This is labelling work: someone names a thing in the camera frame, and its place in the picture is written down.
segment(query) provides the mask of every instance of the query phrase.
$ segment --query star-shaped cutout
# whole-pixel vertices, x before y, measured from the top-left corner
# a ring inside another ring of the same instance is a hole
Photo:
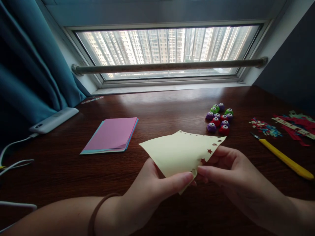
[[[203,164],[203,165],[205,165],[205,164],[207,163],[205,159],[201,159],[200,162],[201,162],[201,164]]]

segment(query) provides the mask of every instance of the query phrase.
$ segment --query desk surface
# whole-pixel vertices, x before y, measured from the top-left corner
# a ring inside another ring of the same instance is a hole
[[[315,187],[296,175],[250,131],[260,134],[291,159],[315,173],[314,143],[302,147],[271,119],[299,109],[289,106],[257,87],[193,89],[165,92],[108,95],[77,106],[79,113],[46,134],[30,140],[9,165],[34,158],[27,167],[8,171],[1,177],[2,201],[33,203],[38,207],[72,197],[121,194],[132,184],[149,157],[139,143],[178,130],[209,135],[207,112],[223,102],[235,112],[231,133],[224,146],[239,149],[256,168],[284,194],[315,199]],[[138,117],[139,123],[124,153],[79,155],[99,124],[106,118]],[[283,137],[264,136],[248,123],[253,117],[274,124]],[[21,218],[28,210],[2,208],[0,228]],[[213,183],[188,188],[182,196],[164,201],[144,229],[135,235],[270,235],[255,226]]]

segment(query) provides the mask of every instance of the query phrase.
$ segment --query white cable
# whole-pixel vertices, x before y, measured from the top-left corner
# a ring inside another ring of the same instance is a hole
[[[14,163],[13,165],[11,165],[11,166],[5,168],[5,169],[0,173],[0,176],[3,175],[5,172],[7,172],[9,169],[13,169],[14,166],[16,166],[16,165],[18,165],[18,164],[20,164],[20,163],[22,163],[22,162],[29,162],[29,163],[27,163],[27,164],[21,165],[21,166],[26,166],[26,165],[32,163],[33,161],[34,161],[34,159],[18,161],[18,162],[16,162],[16,163]]]
[[[38,133],[33,133],[33,134],[31,134],[30,136],[28,136],[26,139],[23,139],[23,140],[16,141],[16,142],[13,142],[13,143],[8,144],[8,145],[2,150],[2,152],[1,152],[1,154],[0,154],[0,166],[3,166],[3,165],[2,165],[2,159],[3,159],[4,153],[5,153],[5,151],[7,150],[8,147],[10,147],[10,146],[13,145],[13,144],[20,143],[20,142],[26,141],[26,140],[31,139],[31,138],[35,138],[36,136],[38,136]],[[31,162],[29,162],[29,163],[27,163],[27,164],[20,165],[20,166],[16,166],[16,164],[19,164],[19,163],[22,163],[22,162],[25,162],[25,161],[31,161]],[[19,168],[19,167],[22,167],[22,166],[26,166],[26,165],[32,163],[33,161],[34,161],[34,160],[32,159],[32,160],[23,160],[23,161],[17,162],[17,163],[15,163],[15,164],[11,165],[10,167],[4,169],[4,170],[0,173],[0,176],[1,176],[3,173],[5,173],[6,171],[8,171],[9,169],[14,169],[14,168]]]
[[[32,208],[33,211],[37,210],[37,206],[34,204],[28,204],[28,203],[13,203],[13,202],[3,202],[0,201],[0,205],[4,205],[4,206],[12,206],[12,207],[29,207]],[[8,228],[10,228],[11,226],[13,226],[14,224],[0,230],[0,234],[3,233],[4,231],[6,231]]]
[[[28,204],[28,203],[13,203],[13,202],[0,201],[0,205],[11,206],[11,207],[28,207],[28,208],[32,208],[33,211],[37,210],[36,205]]]
[[[2,152],[1,152],[1,154],[0,154],[0,166],[2,166],[2,159],[3,159],[4,153],[5,153],[5,151],[7,150],[8,147],[10,147],[10,146],[13,145],[13,144],[26,141],[26,140],[28,140],[28,139],[30,139],[30,138],[31,138],[31,137],[27,137],[26,139],[23,139],[23,140],[20,140],[20,141],[16,141],[16,142],[14,142],[14,143],[10,143],[9,145],[7,145],[7,146],[2,150]]]

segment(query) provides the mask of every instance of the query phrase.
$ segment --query yellow utility knife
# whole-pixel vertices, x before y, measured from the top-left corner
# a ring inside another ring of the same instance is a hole
[[[257,135],[254,135],[252,132],[250,132],[255,138],[259,140],[266,148],[268,148],[273,154],[275,154],[281,161],[283,161],[288,167],[290,167],[295,173],[297,173],[299,176],[302,176],[303,178],[307,180],[314,180],[314,175],[309,172],[308,170],[304,169],[302,166],[288,158],[286,155],[284,155],[282,152],[280,152],[278,149],[276,149],[274,146],[272,146],[267,140],[261,139]]]

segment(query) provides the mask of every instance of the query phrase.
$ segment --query white power bank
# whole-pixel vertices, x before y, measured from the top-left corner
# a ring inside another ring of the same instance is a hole
[[[76,108],[64,108],[30,128],[33,133],[45,134],[64,123],[79,112]]]

